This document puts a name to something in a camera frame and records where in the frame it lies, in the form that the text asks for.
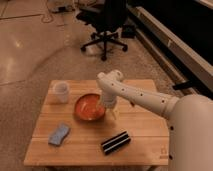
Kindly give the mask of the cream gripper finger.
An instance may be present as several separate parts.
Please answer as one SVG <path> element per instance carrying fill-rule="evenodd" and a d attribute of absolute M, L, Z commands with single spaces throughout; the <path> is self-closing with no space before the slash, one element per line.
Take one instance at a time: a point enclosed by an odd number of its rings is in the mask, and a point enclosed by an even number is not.
<path fill-rule="evenodd" d="M 111 109 L 111 114 L 115 120 L 117 120 L 119 111 L 117 109 Z"/>
<path fill-rule="evenodd" d="M 100 104 L 96 104 L 96 106 L 95 106 L 95 113 L 96 114 L 102 113 L 102 106 Z"/>

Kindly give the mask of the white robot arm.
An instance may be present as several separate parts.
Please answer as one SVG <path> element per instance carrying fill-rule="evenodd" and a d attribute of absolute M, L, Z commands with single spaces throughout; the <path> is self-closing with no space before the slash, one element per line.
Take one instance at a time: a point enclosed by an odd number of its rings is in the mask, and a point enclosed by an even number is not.
<path fill-rule="evenodd" d="M 101 103 L 112 108 L 122 97 L 168 121 L 168 171 L 213 171 L 213 100 L 199 94 L 178 98 L 123 80 L 119 70 L 97 75 Z"/>

